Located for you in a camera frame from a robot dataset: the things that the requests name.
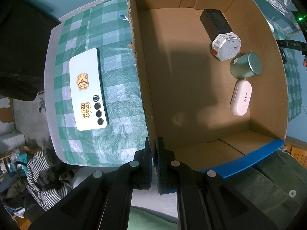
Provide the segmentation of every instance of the blue tape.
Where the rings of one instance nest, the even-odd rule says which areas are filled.
[[[205,173],[207,170],[214,170],[223,178],[229,177],[261,161],[262,159],[271,155],[274,151],[278,150],[284,144],[284,141],[275,139],[274,141],[243,157],[210,169],[202,170],[201,172]]]

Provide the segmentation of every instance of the metal lid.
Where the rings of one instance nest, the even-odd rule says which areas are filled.
[[[262,63],[261,60],[259,59],[258,55],[255,54],[254,52],[250,52],[248,54],[248,64],[251,68],[251,71],[255,75],[260,75],[262,73]]]

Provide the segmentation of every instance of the slipper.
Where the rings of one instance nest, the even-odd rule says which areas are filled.
[[[46,114],[46,105],[45,101],[43,98],[40,98],[40,101],[37,105],[38,111],[41,113],[42,117],[46,120],[47,119],[47,114]]]

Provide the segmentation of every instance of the brown cardboard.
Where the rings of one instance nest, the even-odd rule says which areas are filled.
[[[192,169],[240,158],[285,138],[288,101],[278,46],[253,0],[128,0],[129,20],[146,124],[153,152],[156,136]],[[230,111],[237,80],[230,61],[210,53],[200,15],[220,9],[242,40],[241,54],[254,51],[263,63],[249,78],[253,93],[243,117]]]

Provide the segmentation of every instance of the black and white striped fabric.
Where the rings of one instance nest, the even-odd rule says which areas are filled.
[[[36,185],[40,171],[48,170],[51,166],[47,163],[43,151],[35,153],[33,159],[28,162],[27,189],[32,194],[37,203],[44,209],[49,210],[57,202],[59,202],[65,195],[67,195],[72,187],[64,183],[63,187],[59,190],[51,189],[41,191]],[[44,182],[49,183],[48,177],[43,177]]]

